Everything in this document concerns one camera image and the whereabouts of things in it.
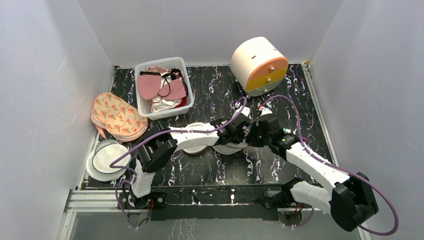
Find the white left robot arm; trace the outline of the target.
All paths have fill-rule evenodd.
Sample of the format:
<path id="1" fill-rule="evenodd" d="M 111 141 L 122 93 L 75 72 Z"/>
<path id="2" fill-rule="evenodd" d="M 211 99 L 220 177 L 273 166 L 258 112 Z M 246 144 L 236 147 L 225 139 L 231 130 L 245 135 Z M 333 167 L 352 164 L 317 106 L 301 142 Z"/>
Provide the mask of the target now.
<path id="1" fill-rule="evenodd" d="M 149 203 L 153 178 L 174 152 L 194 147 L 215 147 L 239 151 L 247 146 L 251 120 L 240 114 L 230 119 L 218 119 L 192 127 L 153 126 L 133 148 L 136 152 L 134 180 L 130 185 L 130 202 L 137 208 Z"/>

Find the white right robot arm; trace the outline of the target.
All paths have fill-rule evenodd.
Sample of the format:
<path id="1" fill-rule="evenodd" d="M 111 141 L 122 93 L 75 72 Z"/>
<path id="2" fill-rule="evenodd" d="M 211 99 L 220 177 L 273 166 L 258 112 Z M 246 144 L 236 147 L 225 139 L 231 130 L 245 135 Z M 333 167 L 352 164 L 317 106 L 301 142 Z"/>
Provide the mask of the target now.
<path id="1" fill-rule="evenodd" d="M 296 165 L 318 185 L 300 177 L 284 183 L 280 191 L 266 191 L 257 201 L 266 208 L 295 207 L 305 203 L 329 213 L 343 230 L 351 232 L 378 213 L 372 188 L 362 173 L 353 176 L 326 165 L 326 160 L 301 143 L 301 139 L 285 133 L 271 113 L 262 115 L 251 126 L 246 142 L 252 147 L 269 147 L 271 151 Z"/>

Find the white mesh laundry bag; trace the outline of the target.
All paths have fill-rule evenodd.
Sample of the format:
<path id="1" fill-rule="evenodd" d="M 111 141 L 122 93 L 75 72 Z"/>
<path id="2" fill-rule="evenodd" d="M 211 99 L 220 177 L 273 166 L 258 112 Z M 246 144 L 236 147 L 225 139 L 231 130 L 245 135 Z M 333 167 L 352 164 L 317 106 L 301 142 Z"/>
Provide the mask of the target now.
<path id="1" fill-rule="evenodd" d="M 228 143 L 226 145 L 214 145 L 211 146 L 212 149 L 215 152 L 218 152 L 222 155 L 232 155 L 235 154 L 239 151 L 242 151 L 244 148 L 247 148 L 249 145 L 246 142 L 242 142 L 242 143 Z M 183 151 L 186 154 L 189 155 L 196 155 L 196 154 L 200 154 L 202 152 L 204 152 L 206 149 L 208 148 L 208 146 L 195 146 L 195 147 L 190 147 L 190 148 L 185 148 L 183 149 Z"/>

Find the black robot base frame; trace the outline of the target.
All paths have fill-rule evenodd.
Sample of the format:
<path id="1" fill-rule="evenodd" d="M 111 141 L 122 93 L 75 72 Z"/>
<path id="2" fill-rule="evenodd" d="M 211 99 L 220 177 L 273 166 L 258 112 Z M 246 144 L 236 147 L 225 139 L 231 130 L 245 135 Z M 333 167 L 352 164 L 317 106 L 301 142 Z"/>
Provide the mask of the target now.
<path id="1" fill-rule="evenodd" d="M 143 222 L 176 219 L 261 219 L 287 226 L 299 225 L 312 207 L 289 203 L 279 184 L 153 187 L 137 198 L 120 187 L 117 209 L 128 214 L 146 213 Z"/>

